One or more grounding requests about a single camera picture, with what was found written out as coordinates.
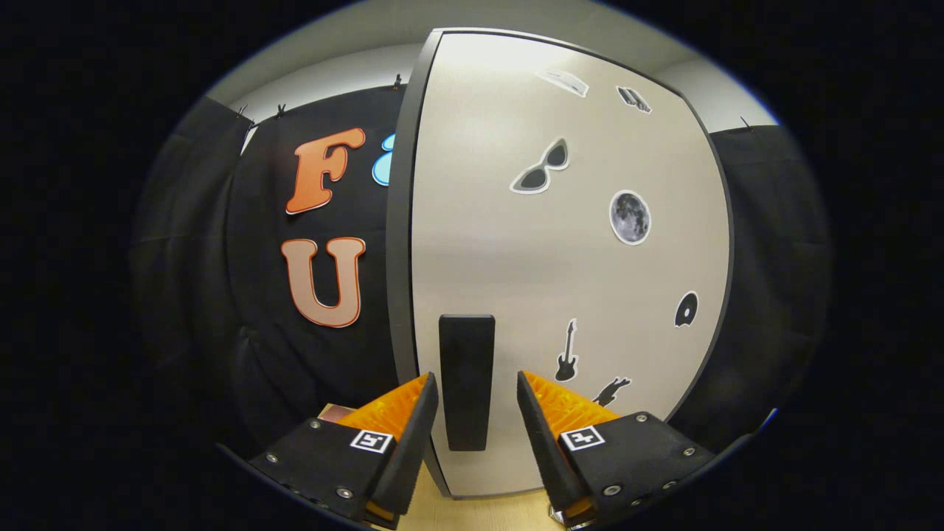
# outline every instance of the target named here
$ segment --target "guitar sticker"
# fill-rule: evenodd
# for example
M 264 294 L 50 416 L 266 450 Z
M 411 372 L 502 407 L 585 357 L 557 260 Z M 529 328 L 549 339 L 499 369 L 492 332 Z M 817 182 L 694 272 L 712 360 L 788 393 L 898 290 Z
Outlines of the guitar sticker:
M 602 391 L 597 395 L 593 402 L 596 402 L 604 407 L 612 401 L 616 400 L 616 392 L 621 388 L 625 387 L 632 383 L 630 378 L 614 378 L 613 381 L 603 388 Z
M 568 72 L 561 72 L 560 70 L 541 70 L 534 73 L 536 76 L 540 77 L 548 83 L 561 87 L 562 89 L 576 94 L 580 97 L 587 97 L 587 90 L 590 89 L 589 85 L 581 81 L 577 76 L 570 74 Z
M 577 319 L 572 318 L 567 323 L 567 342 L 564 345 L 564 351 L 557 356 L 557 373 L 554 374 L 554 380 L 558 382 L 569 382 L 577 377 L 578 356 L 573 353 L 575 332 L 577 332 Z
M 384 139 L 383 144 L 380 145 L 384 151 L 383 155 L 380 155 L 380 158 L 374 163 L 374 169 L 371 170 L 371 174 L 374 176 L 374 182 L 380 186 L 389 186 L 390 185 L 390 161 L 394 158 L 394 137 L 396 133 L 388 136 Z

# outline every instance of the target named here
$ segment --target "sticker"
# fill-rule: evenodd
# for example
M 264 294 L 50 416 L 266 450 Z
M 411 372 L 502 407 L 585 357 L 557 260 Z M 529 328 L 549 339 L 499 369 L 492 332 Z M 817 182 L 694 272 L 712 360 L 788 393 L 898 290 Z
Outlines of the sticker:
M 561 87 L 562 89 L 569 91 L 573 94 L 576 94 L 580 97 L 587 97 L 587 91 L 590 87 L 581 81 L 577 76 L 570 74 L 568 72 L 562 72 L 560 70 L 540 70 L 534 73 L 536 76 L 540 77 L 544 81 L 552 85 Z
M 354 440 L 351 441 L 351 446 L 358 450 L 383 454 L 383 451 L 387 449 L 387 445 L 390 444 L 393 438 L 394 436 L 390 434 L 361 430 L 357 436 L 354 437 Z
M 573 353 L 575 332 L 577 332 L 577 319 L 572 318 L 567 323 L 567 342 L 564 345 L 564 352 L 557 356 L 557 373 L 554 374 L 554 380 L 558 382 L 569 382 L 577 376 L 579 356 Z
M 380 148 L 388 151 L 388 153 L 380 155 L 380 158 L 374 163 L 374 169 L 371 170 L 374 182 L 380 186 L 390 185 L 390 161 L 394 158 L 394 137 L 396 137 L 396 133 L 388 136 L 380 144 Z
M 607 384 L 602 391 L 597 395 L 593 402 L 596 402 L 603 407 L 606 407 L 608 403 L 616 400 L 616 392 L 621 388 L 625 387 L 632 383 L 630 378 L 614 378 L 612 382 Z
M 699 294 L 689 291 L 679 301 L 679 308 L 675 311 L 675 328 L 692 326 L 695 314 L 699 310 Z
M 619 241 L 637 246 L 649 237 L 652 214 L 649 205 L 632 190 L 620 190 L 610 199 L 610 227 Z
M 550 186 L 548 170 L 561 171 L 570 164 L 570 150 L 563 138 L 555 140 L 545 150 L 541 161 L 518 174 L 509 190 L 516 194 L 540 194 Z
M 606 442 L 603 440 L 603 437 L 599 436 L 597 428 L 593 426 L 587 426 L 579 430 L 573 430 L 571 432 L 563 432 L 561 437 L 564 438 L 564 444 L 567 445 L 572 452 L 578 450 L 584 450 L 590 448 L 591 446 L 597 446 L 598 444 L 603 444 Z
M 619 96 L 623 98 L 623 103 L 629 105 L 630 107 L 636 107 L 638 110 L 650 114 L 652 113 L 652 107 L 649 106 L 649 103 L 646 103 L 646 100 L 643 99 L 643 96 L 629 87 L 616 87 L 616 91 L 619 93 Z

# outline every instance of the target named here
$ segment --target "moon sticker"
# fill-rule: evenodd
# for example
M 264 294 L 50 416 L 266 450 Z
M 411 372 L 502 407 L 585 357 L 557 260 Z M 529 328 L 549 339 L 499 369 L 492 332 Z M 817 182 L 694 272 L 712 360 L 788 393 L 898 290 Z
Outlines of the moon sticker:
M 632 190 L 620 190 L 610 199 L 610 226 L 613 234 L 626 245 L 646 241 L 652 226 L 649 205 Z
M 699 310 L 699 295 L 694 291 L 689 291 L 679 301 L 679 308 L 675 311 L 675 328 L 680 326 L 692 326 L 695 320 L 695 314 Z

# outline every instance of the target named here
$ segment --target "black backdrop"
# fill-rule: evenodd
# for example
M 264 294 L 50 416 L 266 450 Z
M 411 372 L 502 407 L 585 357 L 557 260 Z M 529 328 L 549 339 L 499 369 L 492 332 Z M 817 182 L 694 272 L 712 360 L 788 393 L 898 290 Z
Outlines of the black backdrop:
M 312 525 L 188 446 L 147 392 L 123 243 L 146 170 L 197 94 L 324 12 L 200 7 L 8 10 L 9 125 L 26 140 L 12 145 L 25 171 L 10 213 L 37 224 L 9 247 L 24 258 L 9 272 L 24 280 L 10 318 L 19 385 L 8 389 L 19 528 Z M 922 412 L 940 362 L 935 329 L 917 324 L 934 313 L 926 275 L 941 190 L 926 165 L 940 155 L 925 151 L 935 84 L 921 51 L 935 16 L 821 1 L 628 7 L 765 95 L 817 171 L 837 247 L 830 324 L 799 393 L 726 467 L 632 527 L 930 528 L 940 429 Z
M 262 122 L 236 165 L 227 205 L 227 271 L 241 317 L 234 384 L 257 452 L 287 434 L 326 403 L 360 407 L 397 386 L 387 317 L 387 187 L 371 168 L 393 134 L 404 84 L 336 95 Z M 295 149 L 351 128 L 365 134 L 347 148 L 345 173 L 328 204 L 300 214 L 285 213 L 295 189 Z M 361 238 L 358 258 L 361 313 L 344 328 L 309 322 L 295 308 L 281 244 L 309 239 L 314 291 L 331 306 L 338 301 L 328 240 Z

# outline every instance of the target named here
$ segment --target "sunglasses sticker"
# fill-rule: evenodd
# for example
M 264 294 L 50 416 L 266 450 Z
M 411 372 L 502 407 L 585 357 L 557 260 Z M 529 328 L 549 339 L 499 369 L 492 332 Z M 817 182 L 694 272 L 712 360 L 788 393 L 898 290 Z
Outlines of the sunglasses sticker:
M 580 97 L 587 97 L 587 90 L 590 87 L 581 81 L 577 76 L 569 74 L 568 72 L 561 72 L 560 70 L 540 70 L 534 73 L 536 76 L 540 77 L 544 81 L 552 85 L 561 87 L 566 91 L 570 91 L 573 94 L 576 94 Z
M 549 170 L 561 171 L 567 168 L 568 164 L 570 164 L 570 153 L 567 142 L 560 138 L 545 150 L 538 164 L 518 174 L 508 188 L 516 194 L 540 194 L 550 186 Z
M 646 100 L 637 91 L 629 87 L 616 87 L 616 91 L 619 93 L 619 97 L 623 98 L 623 103 L 626 105 L 636 107 L 646 114 L 652 113 L 652 107 L 649 106 L 649 103 L 646 103 Z
M 619 241 L 637 246 L 649 236 L 649 205 L 632 190 L 620 190 L 610 199 L 610 226 Z
M 675 328 L 692 326 L 692 321 L 695 320 L 695 313 L 698 310 L 699 294 L 689 291 L 679 301 L 679 307 L 675 310 Z

